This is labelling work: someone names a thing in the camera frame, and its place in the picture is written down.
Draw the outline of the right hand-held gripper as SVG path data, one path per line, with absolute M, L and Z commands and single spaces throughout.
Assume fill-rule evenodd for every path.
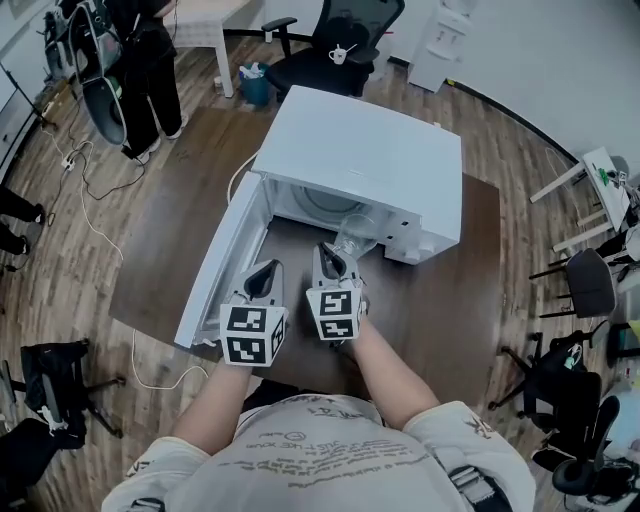
M 313 249 L 311 287 L 306 297 L 322 341 L 357 339 L 367 303 L 357 261 L 330 243 Z

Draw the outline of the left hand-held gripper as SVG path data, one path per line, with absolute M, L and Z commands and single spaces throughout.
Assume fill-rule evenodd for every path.
M 269 367 L 286 336 L 284 266 L 276 259 L 236 275 L 220 305 L 220 342 L 228 365 Z

